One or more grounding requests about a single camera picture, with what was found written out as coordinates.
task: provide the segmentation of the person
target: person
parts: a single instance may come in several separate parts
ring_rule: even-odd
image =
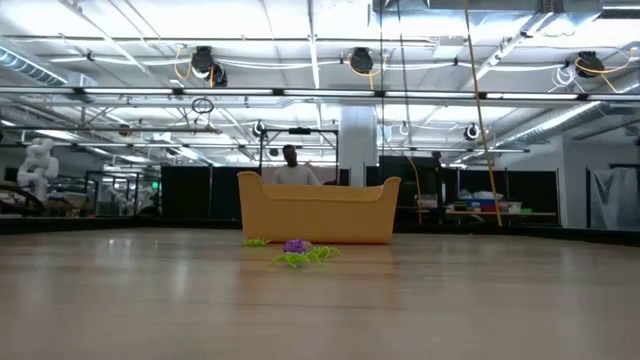
[[[298,154],[293,145],[285,145],[282,154],[287,164],[276,171],[274,183],[289,185],[320,185],[311,169],[298,164]]]

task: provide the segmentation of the yellow plastic tub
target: yellow plastic tub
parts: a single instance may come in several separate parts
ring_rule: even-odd
[[[400,178],[383,186],[263,184],[238,173],[242,228],[247,239],[284,242],[386,244],[391,240]]]

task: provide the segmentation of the wooden floor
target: wooden floor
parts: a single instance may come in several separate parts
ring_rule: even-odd
[[[640,249],[401,235],[292,271],[240,237],[0,237],[0,359],[640,358]]]

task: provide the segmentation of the ceiling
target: ceiling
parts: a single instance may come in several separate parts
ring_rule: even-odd
[[[460,17],[463,12],[459,9],[415,12],[401,7],[401,26],[398,26],[393,22],[398,10],[394,8],[395,1],[387,1],[389,4],[382,15],[372,13],[371,1],[366,0],[80,0],[77,5],[81,10],[76,8],[76,11],[81,15],[70,9],[74,6],[71,0],[66,1],[67,6],[62,2],[65,1],[0,1],[0,47],[5,46],[63,77],[83,74],[91,79],[90,85],[101,87],[208,87],[208,81],[193,75],[189,79],[180,78],[179,75],[188,72],[188,67],[184,63],[175,64],[176,59],[188,61],[195,46],[208,45],[212,46],[216,61],[224,67],[229,88],[472,90],[469,87],[472,84],[471,54],[464,43],[466,26],[461,21],[464,18]],[[584,12],[550,17],[535,11],[473,11],[472,8],[471,33],[478,70],[503,49],[500,59],[479,76],[480,91],[612,92],[600,76],[566,81],[573,78],[569,74],[571,67],[564,70],[569,75],[558,73],[559,67],[567,59],[572,62],[579,51],[595,51],[606,69],[623,67],[607,75],[614,86],[630,76],[637,78],[640,53],[635,36],[640,33],[640,20],[605,19],[598,15],[598,12]],[[540,21],[539,28],[532,29],[536,17]],[[379,19],[383,23],[382,35],[377,23]],[[533,31],[528,36],[518,37],[527,26]],[[310,40],[312,32],[315,41]],[[107,36],[114,42],[106,40]],[[371,83],[368,77],[355,74],[347,64],[346,59],[354,47],[369,47],[377,66],[385,62],[384,71],[373,77]],[[0,66],[0,86],[43,85]],[[191,97],[131,97],[132,102],[157,100],[158,104],[162,103],[140,107],[108,106],[110,102],[127,102],[126,98],[111,95],[96,96],[96,101],[89,104],[63,96],[23,94],[19,98],[23,102],[14,102],[15,97],[5,97],[0,102],[3,118],[14,124],[68,127],[70,123],[81,124],[84,119],[82,124],[91,121],[90,126],[95,127],[125,123],[132,127],[165,127],[167,131],[174,130],[171,141],[187,144],[256,143],[251,130],[258,121],[272,128],[337,129],[340,121],[345,121],[341,118],[341,107],[351,105],[341,99],[247,100],[222,96],[211,97],[216,109],[210,114],[185,116],[190,107],[184,104],[188,104]],[[257,105],[243,106],[246,102]],[[33,109],[32,106],[53,115],[19,118],[11,112]],[[367,106],[375,108],[376,116],[380,121],[384,120],[386,140],[391,146],[446,149],[478,145],[466,142],[462,137],[464,128],[478,123],[477,109],[472,101],[443,101],[441,104],[409,101],[408,105],[400,102],[384,106],[380,101],[373,101]],[[564,105],[494,102],[482,106],[482,116],[489,137],[498,139],[558,106]],[[195,134],[175,132],[193,127],[196,120],[200,126],[211,124],[222,134],[203,130]],[[410,126],[408,135],[405,126]],[[122,137],[113,132],[91,132],[76,136],[87,142],[143,143],[150,141],[152,135],[141,133]],[[610,141],[624,141],[624,137],[622,134]],[[327,145],[326,141],[317,135],[303,137],[283,133],[272,145],[289,142]],[[101,149],[110,154],[130,151],[106,146]],[[136,152],[138,156],[154,161],[166,159],[159,148],[149,147]],[[200,149],[198,153],[214,164],[255,164],[250,158],[258,157],[255,150],[241,153],[237,149]],[[453,162],[459,155],[446,153],[445,160]],[[301,151],[300,157],[332,161],[335,153],[330,148],[309,150]],[[201,160],[203,158],[186,156],[168,159],[175,162]]]

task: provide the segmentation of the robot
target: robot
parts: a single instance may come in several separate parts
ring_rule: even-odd
[[[47,200],[49,179],[58,176],[58,159],[51,156],[51,139],[33,139],[27,147],[27,157],[18,169],[18,186],[27,188],[38,200]]]

